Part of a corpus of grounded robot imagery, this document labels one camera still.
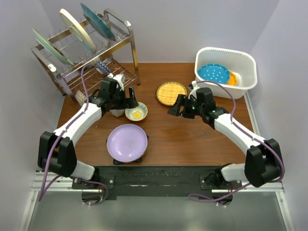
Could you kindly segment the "purple plate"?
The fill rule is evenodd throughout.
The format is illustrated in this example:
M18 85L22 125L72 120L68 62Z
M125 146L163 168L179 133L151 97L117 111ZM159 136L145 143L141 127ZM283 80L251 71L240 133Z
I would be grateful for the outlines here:
M116 161L130 163L140 159L147 150L145 131L134 124L123 124L112 130L106 142L109 155Z

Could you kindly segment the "blue polka dot plate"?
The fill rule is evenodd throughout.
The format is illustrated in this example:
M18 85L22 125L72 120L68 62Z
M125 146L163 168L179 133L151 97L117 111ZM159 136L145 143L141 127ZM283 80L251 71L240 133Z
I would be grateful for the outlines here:
M197 70L198 76L206 81L227 84L230 77L229 70L217 63L208 63Z

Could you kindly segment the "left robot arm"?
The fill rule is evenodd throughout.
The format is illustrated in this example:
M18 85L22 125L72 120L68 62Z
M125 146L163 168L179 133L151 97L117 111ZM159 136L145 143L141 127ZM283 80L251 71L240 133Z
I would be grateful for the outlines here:
M96 168L77 160L75 145L83 134L110 110L135 108L139 104L133 87L125 89L114 79L105 79L81 109L54 132L45 131L39 140L38 167L63 177L83 179L89 189L100 183Z

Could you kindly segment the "orange polka dot plate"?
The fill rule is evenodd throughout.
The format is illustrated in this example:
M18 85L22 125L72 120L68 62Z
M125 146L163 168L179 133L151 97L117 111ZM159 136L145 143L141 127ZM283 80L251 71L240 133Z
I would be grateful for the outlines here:
M230 74L230 77L227 81L227 85L237 86L237 83L238 83L237 75L232 71L229 71L229 74Z

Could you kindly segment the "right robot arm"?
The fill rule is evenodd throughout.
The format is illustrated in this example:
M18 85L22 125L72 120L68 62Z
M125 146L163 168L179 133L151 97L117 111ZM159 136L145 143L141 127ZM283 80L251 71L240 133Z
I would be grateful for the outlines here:
M232 181L247 181L254 187L279 180L284 175L280 146L238 123L225 108L217 107L209 88L178 95L169 115L193 119L200 116L212 129L229 138L245 154L245 163L227 164L217 171L215 185L226 189Z

